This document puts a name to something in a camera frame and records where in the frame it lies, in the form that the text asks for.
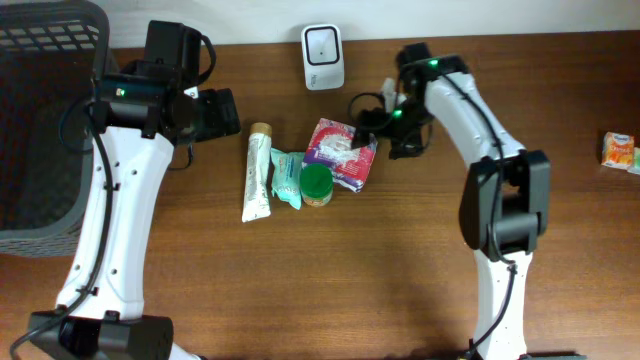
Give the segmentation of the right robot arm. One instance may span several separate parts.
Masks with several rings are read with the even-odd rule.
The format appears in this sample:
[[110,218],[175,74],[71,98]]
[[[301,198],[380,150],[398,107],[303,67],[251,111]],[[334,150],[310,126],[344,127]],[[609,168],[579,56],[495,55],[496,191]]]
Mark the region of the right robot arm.
[[355,116],[351,146],[377,138],[392,160],[418,157],[439,122],[466,166],[458,212],[478,274],[478,320],[464,359],[527,359],[526,277],[548,226],[551,163],[529,151],[499,122],[458,55],[434,56],[424,43],[396,57],[398,76],[376,97],[379,107]]

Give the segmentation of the green lid jar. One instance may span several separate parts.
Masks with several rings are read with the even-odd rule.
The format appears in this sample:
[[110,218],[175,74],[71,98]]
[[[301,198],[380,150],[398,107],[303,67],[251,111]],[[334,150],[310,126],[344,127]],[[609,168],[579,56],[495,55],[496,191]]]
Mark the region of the green lid jar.
[[300,190],[303,201],[312,207],[328,204],[333,194],[333,175],[322,164],[310,164],[304,167],[300,175]]

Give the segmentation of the green small tissue box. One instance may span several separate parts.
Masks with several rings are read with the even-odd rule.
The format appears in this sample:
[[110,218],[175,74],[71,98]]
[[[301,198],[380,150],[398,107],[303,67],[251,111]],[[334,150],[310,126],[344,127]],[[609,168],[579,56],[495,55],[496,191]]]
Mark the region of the green small tissue box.
[[640,174],[640,148],[639,147],[634,148],[632,163],[627,168],[627,171],[635,175]]

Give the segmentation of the white tube with tan cap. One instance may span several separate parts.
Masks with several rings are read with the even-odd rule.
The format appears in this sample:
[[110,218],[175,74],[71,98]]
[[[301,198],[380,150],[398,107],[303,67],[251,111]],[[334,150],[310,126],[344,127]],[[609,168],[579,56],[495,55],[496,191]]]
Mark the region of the white tube with tan cap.
[[267,123],[250,127],[242,221],[244,223],[271,215],[267,177],[269,173],[272,128]]

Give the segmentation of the orange small tissue box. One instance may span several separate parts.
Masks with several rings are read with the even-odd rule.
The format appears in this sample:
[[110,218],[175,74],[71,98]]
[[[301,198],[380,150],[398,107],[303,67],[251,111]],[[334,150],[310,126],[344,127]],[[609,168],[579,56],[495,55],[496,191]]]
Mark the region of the orange small tissue box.
[[627,170],[633,164],[635,139],[631,135],[607,132],[603,138],[601,164]]

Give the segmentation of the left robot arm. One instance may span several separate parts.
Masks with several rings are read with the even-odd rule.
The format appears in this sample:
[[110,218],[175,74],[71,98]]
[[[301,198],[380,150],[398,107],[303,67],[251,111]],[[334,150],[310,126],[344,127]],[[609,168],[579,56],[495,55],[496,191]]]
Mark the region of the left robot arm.
[[239,133],[233,94],[205,89],[213,49],[198,30],[154,20],[144,56],[102,74],[84,103],[93,169],[75,257],[55,306],[30,316],[22,343],[54,359],[186,359],[174,325],[144,311],[152,218],[174,150]]

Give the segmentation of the teal wet wipes pack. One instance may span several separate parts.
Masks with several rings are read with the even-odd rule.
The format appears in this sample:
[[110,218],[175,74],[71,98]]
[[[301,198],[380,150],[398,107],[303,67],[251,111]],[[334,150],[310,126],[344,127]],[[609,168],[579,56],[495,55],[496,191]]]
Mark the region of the teal wet wipes pack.
[[303,152],[285,153],[275,148],[271,149],[271,161],[274,165],[272,195],[296,210],[300,210],[302,206],[300,173],[303,158]]

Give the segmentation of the pink purple tissue pack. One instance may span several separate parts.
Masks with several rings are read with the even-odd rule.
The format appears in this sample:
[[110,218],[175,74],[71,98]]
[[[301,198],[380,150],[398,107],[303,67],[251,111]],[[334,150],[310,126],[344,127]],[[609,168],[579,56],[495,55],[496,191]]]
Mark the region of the pink purple tissue pack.
[[306,149],[303,167],[322,164],[331,170],[336,184],[354,193],[361,192],[368,179],[378,142],[369,134],[363,147],[353,149],[355,135],[355,127],[321,118]]

